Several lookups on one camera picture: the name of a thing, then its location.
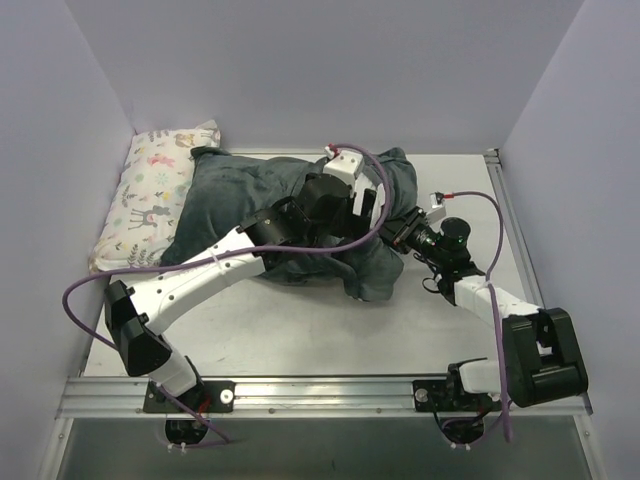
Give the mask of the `zebra and grey pillowcase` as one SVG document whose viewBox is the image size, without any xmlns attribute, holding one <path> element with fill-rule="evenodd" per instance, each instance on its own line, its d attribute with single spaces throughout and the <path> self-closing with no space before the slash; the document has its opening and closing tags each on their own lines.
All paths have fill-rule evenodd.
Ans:
<svg viewBox="0 0 640 480">
<path fill-rule="evenodd" d="M 192 182 L 174 239 L 160 257 L 162 266 L 190 261 L 255 212 L 298 193 L 305 177 L 321 172 L 327 162 L 293 157 L 261 160 L 213 147 L 195 148 L 192 157 Z M 403 269 L 403 260 L 380 238 L 374 238 L 346 252 L 295 254 L 262 277 L 292 286 L 339 279 L 348 296 L 382 302 L 392 297 Z"/>
</svg>

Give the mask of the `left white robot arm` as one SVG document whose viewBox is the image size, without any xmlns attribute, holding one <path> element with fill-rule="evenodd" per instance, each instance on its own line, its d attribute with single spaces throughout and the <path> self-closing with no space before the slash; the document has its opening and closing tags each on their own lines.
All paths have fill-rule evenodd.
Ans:
<svg viewBox="0 0 640 480">
<path fill-rule="evenodd" d="M 169 327 L 210 297 L 288 258 L 283 252 L 262 252 L 262 247 L 318 248 L 330 236 L 357 240 L 373 229 L 384 201 L 383 185 L 364 174 L 352 183 L 310 174 L 296 195 L 257 211 L 179 270 L 133 286 L 111 282 L 105 291 L 105 324 L 127 374 L 149 377 L 180 411 L 196 408 L 202 382 L 167 339 Z"/>
</svg>

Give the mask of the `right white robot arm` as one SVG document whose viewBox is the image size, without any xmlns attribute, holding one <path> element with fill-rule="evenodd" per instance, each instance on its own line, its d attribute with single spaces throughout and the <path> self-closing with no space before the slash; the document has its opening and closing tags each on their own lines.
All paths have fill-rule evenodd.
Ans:
<svg viewBox="0 0 640 480">
<path fill-rule="evenodd" d="M 545 309 L 491 287 L 467 249 L 469 224 L 446 218 L 440 230 L 416 207 L 384 223 L 380 236 L 399 253 L 412 252 L 434 274 L 436 291 L 491 327 L 500 328 L 498 359 L 474 359 L 450 366 L 443 385 L 446 402 L 465 409 L 479 395 L 505 390 L 519 407 L 587 392 L 589 380 L 568 312 Z"/>
</svg>

